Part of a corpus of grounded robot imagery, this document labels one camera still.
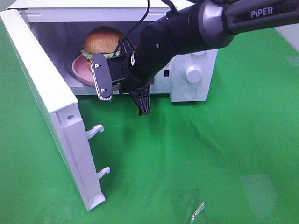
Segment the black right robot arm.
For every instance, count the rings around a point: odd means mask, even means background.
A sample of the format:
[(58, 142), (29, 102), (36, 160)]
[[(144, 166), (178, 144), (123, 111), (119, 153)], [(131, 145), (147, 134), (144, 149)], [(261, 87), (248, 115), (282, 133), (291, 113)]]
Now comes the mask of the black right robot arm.
[(128, 93), (141, 115), (150, 112), (150, 80), (176, 55), (228, 46), (243, 32), (295, 24), (296, 0), (195, 0), (147, 25), (135, 49), (122, 41), (123, 55), (108, 59), (109, 80), (99, 97), (110, 100), (113, 84)]

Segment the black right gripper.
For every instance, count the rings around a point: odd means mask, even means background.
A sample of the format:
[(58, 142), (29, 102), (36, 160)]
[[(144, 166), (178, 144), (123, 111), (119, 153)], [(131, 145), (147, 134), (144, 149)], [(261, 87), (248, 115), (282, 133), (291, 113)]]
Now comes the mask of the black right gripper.
[(112, 85), (116, 85), (119, 93), (128, 93), (139, 108), (139, 116), (149, 114), (150, 108), (150, 87), (154, 78), (146, 83), (134, 75), (131, 70), (131, 55), (135, 48), (128, 38), (121, 38), (120, 54), (107, 59)]

